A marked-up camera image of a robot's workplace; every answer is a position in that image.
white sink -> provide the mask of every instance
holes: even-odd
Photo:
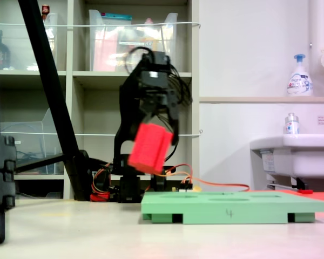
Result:
[[[270,175],[324,178],[324,134],[285,134],[254,140],[250,148],[262,154]]]

orange wire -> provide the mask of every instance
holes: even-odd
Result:
[[[112,162],[109,162],[107,163],[104,167],[108,167]],[[102,173],[104,171],[103,168],[101,168],[100,170],[97,171],[97,173],[94,175],[93,177],[93,180],[92,180],[92,184],[91,184],[91,188],[92,188],[92,191],[94,193],[97,193],[97,194],[103,194],[103,193],[108,193],[108,191],[103,191],[103,190],[100,190],[98,188],[96,188],[95,186],[95,179],[97,178],[97,176],[100,175],[100,173]]]
[[[168,173],[171,170],[173,170],[173,169],[175,169],[177,167],[180,167],[180,166],[188,166],[191,169],[191,175],[188,172],[183,172],[183,171],[179,171],[179,172],[175,172],[175,173],[171,173],[171,174],[154,174],[154,175],[162,176],[162,177],[167,177],[167,176],[176,175],[176,174],[186,174],[186,178],[183,179],[182,183],[184,183],[187,179],[190,179],[190,183],[192,183],[192,180],[195,180],[195,181],[204,183],[206,185],[211,185],[211,186],[245,187],[246,189],[242,190],[242,192],[247,192],[247,191],[250,190],[249,185],[245,185],[245,184],[241,184],[241,183],[215,183],[215,182],[207,182],[207,181],[204,181],[202,179],[193,177],[193,169],[192,169],[192,167],[190,165],[188,165],[188,164],[185,164],[185,163],[180,164],[180,165],[177,165],[177,166],[174,166],[174,167],[166,170],[166,172]]]

black tripod leg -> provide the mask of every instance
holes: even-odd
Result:
[[[63,154],[68,157],[64,160],[64,163],[75,199],[79,201],[90,200],[92,175],[89,173],[89,162],[87,157],[78,149],[37,0],[18,0],[18,2],[35,54],[61,149]]]

hole in tray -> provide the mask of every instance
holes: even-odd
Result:
[[[190,195],[190,194],[180,194],[180,195],[164,195],[163,198],[186,199],[186,198],[197,198],[197,196]]]
[[[172,214],[173,223],[183,223],[183,221],[184,221],[183,214]]]
[[[239,198],[227,198],[227,199],[212,198],[209,200],[210,201],[249,201],[249,199],[239,199]]]
[[[223,196],[223,195],[232,195],[234,193],[217,193],[217,192],[206,192],[206,193],[198,193],[198,195],[214,195],[214,196]]]
[[[281,196],[278,196],[278,195],[251,195],[251,197],[254,197],[254,198],[281,198]]]
[[[288,222],[295,222],[295,213],[288,213]]]

black camera stand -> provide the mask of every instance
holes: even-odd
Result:
[[[0,243],[5,239],[5,211],[15,206],[15,172],[63,161],[78,201],[90,200],[92,182],[90,159],[78,148],[37,0],[18,2],[63,153],[17,167],[14,139],[0,135]]]

